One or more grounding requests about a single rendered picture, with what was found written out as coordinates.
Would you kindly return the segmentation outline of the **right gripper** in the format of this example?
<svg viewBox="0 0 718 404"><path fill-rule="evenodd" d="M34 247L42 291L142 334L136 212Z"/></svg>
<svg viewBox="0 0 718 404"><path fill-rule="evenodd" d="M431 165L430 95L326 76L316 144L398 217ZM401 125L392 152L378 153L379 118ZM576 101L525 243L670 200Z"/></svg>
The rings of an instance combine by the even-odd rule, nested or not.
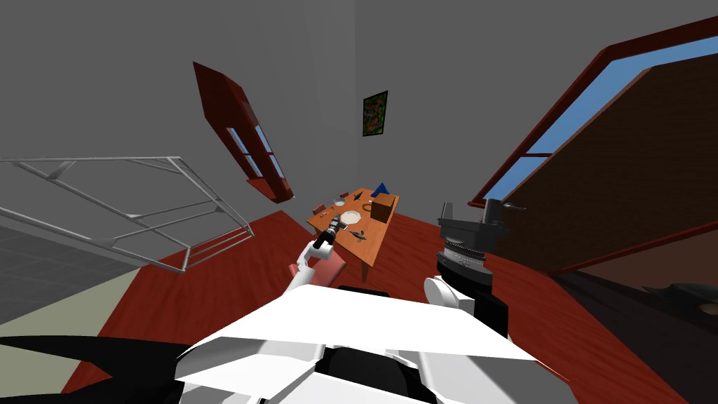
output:
<svg viewBox="0 0 718 404"><path fill-rule="evenodd" d="M438 224L441 238L481 253L494 253L499 239L508 235L502 201L492 198L485 202L485 222L453 220L453 203L444 202Z"/></svg>

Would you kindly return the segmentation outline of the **orange wooden table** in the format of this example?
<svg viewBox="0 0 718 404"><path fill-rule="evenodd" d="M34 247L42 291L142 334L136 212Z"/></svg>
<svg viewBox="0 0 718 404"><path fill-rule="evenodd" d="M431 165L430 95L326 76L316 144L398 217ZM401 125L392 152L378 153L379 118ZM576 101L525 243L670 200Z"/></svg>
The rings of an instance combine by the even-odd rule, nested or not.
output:
<svg viewBox="0 0 718 404"><path fill-rule="evenodd" d="M335 215L347 211L356 211L360 215L357 223L337 231L334 247L341 246L360 261L363 282L366 281L369 268L374 266L400 199L399 196L388 194L380 194L375 198L371 197L372 193L371 189L356 189L345 198L343 205L328 203L325 209L317 211L307 220L307 224L319 234L329 227Z"/></svg>

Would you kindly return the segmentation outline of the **red chair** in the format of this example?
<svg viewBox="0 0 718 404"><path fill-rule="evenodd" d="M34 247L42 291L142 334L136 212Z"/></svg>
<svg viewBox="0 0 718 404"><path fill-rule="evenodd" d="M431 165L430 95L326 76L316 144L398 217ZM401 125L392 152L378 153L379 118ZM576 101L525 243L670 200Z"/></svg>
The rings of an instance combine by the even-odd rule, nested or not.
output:
<svg viewBox="0 0 718 404"><path fill-rule="evenodd" d="M345 266L345 261L331 248L324 252L311 247L305 249L296 263L290 265L293 278L286 292L303 285L328 288Z"/></svg>

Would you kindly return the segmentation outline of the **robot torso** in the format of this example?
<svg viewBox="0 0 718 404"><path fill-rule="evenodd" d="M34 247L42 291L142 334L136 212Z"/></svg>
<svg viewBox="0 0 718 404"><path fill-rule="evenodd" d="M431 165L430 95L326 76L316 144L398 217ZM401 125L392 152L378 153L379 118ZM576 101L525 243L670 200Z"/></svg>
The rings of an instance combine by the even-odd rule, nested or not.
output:
<svg viewBox="0 0 718 404"><path fill-rule="evenodd" d="M406 366L430 403L319 370L349 348ZM185 351L185 403L578 404L570 387L465 311L303 285Z"/></svg>

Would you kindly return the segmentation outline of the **dark red window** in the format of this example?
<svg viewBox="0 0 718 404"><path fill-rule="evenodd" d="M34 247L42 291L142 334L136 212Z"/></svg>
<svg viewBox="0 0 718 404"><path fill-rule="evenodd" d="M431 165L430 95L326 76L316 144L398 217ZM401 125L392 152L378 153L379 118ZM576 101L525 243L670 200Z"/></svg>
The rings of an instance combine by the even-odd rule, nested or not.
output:
<svg viewBox="0 0 718 404"><path fill-rule="evenodd" d="M276 155L241 86L225 74L193 62L205 120L239 165L246 182L279 204L294 197Z"/></svg>

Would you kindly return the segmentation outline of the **brown wooden door leaf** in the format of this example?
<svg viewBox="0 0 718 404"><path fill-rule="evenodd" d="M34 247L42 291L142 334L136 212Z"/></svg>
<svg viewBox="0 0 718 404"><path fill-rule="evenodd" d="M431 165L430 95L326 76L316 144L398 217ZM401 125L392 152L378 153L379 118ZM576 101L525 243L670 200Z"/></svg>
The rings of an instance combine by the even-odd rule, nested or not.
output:
<svg viewBox="0 0 718 404"><path fill-rule="evenodd" d="M718 222L718 54L642 71L507 202L496 255L543 272Z"/></svg>

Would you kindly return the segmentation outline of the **green picture on wall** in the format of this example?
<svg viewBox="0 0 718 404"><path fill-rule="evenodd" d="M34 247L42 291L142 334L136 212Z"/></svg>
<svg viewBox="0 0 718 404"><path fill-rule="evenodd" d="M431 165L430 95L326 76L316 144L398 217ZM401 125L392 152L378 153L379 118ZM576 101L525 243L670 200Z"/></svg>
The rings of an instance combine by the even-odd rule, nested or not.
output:
<svg viewBox="0 0 718 404"><path fill-rule="evenodd" d="M387 98L388 91L385 90L363 99L363 137L384 133Z"/></svg>

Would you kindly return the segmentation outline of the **grey metal frame rack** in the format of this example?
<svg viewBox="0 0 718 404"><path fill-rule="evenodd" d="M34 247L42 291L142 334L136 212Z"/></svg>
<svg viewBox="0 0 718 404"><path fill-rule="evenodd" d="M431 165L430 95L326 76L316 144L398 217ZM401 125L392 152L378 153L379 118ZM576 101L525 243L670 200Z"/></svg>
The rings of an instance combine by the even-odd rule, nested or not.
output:
<svg viewBox="0 0 718 404"><path fill-rule="evenodd" d="M0 225L178 273L254 236L178 156L0 157Z"/></svg>

